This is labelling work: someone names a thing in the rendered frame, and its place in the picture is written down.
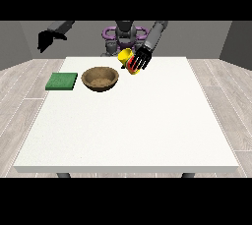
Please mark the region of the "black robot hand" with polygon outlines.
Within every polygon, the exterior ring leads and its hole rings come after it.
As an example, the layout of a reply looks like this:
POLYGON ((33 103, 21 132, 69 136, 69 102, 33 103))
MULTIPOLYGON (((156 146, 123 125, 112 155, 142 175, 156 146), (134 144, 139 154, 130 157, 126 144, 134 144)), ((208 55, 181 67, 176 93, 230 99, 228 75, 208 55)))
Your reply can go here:
POLYGON ((60 32, 44 30, 38 34, 38 47, 40 52, 43 52, 47 47, 53 43, 53 39, 66 40, 67 37, 60 32))
POLYGON ((127 69, 133 73, 139 72, 141 69, 145 70, 152 59, 152 50, 147 46, 141 46, 136 53, 131 49, 130 56, 122 64, 122 69, 127 69))

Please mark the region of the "yellow cup with melon print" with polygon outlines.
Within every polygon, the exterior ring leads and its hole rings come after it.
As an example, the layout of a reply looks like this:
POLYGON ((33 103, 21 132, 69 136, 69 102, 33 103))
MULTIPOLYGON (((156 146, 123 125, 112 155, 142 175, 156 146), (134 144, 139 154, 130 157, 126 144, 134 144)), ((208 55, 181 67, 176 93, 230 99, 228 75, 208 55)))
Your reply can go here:
POLYGON ((117 59, 121 62, 122 67, 127 69, 131 75, 136 75, 139 73, 138 69, 130 66, 132 60, 134 59, 134 54, 131 48, 125 48, 121 50, 117 59))

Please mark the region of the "brown wooden bowl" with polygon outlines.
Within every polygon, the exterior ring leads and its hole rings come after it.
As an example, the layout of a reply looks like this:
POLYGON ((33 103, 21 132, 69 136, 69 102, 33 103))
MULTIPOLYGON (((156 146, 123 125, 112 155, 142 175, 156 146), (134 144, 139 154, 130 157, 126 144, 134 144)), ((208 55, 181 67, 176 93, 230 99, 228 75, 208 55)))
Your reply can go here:
POLYGON ((84 71, 81 79, 88 89, 96 92, 104 92, 116 85, 119 74, 110 67, 92 67, 84 71))

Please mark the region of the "green square pad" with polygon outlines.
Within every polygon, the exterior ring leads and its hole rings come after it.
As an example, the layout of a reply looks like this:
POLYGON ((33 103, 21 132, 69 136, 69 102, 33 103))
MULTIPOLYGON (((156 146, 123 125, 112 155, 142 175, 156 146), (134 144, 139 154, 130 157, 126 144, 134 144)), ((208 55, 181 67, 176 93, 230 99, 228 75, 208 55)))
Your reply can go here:
POLYGON ((72 90, 74 88, 77 73, 53 73, 46 86, 46 90, 72 90))

